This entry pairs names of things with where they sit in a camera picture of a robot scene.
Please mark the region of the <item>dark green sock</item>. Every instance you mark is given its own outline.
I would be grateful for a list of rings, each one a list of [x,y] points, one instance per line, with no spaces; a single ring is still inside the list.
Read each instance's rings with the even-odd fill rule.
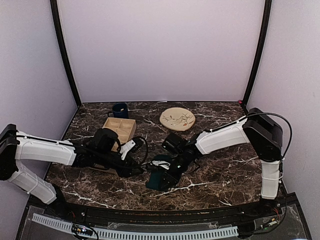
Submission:
[[[169,162],[170,164],[173,162],[172,157],[165,154],[156,155],[151,161],[154,161],[154,160],[166,161],[166,162]],[[159,187],[160,180],[161,180],[162,174],[167,170],[160,167],[158,168],[158,167],[151,166],[151,162],[146,164],[145,169],[150,172],[149,180],[145,183],[145,186],[148,189],[160,191],[160,187]]]

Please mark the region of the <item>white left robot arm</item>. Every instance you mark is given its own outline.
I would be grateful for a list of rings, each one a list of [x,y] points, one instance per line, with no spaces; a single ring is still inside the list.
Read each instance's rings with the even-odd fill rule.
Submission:
[[[67,218],[71,208],[59,187],[38,177],[22,161],[51,162],[73,168],[100,165],[115,170],[119,177],[129,178],[144,172],[142,165],[129,155],[138,142],[135,137],[121,144],[118,134],[108,128],[100,128],[87,142],[77,143],[29,135],[8,124],[0,134],[0,179],[51,205],[58,217]]]

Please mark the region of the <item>wooden compartment box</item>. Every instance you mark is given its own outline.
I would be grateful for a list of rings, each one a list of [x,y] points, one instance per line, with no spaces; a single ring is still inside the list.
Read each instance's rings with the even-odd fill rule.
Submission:
[[[116,132],[119,136],[120,142],[125,143],[131,140],[134,137],[137,125],[136,121],[133,119],[125,118],[115,118],[108,117],[102,128],[111,129]],[[130,177],[130,169],[118,170],[117,166],[109,165],[107,163],[95,163],[93,167],[90,167],[92,170],[101,171],[105,173],[117,174],[120,177]]]

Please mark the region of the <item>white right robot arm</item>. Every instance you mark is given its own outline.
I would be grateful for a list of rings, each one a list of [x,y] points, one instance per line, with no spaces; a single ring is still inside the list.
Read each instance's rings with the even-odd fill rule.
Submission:
[[[279,183],[283,174],[282,164],[287,153],[283,147],[283,129],[272,118],[286,121],[283,116],[252,108],[240,119],[215,129],[205,129],[186,140],[171,133],[162,147],[174,155],[169,168],[161,175],[158,183],[160,191],[178,184],[189,165],[204,155],[228,147],[251,144],[262,164],[262,201],[255,205],[255,213],[266,217],[275,208],[273,200],[278,195]]]

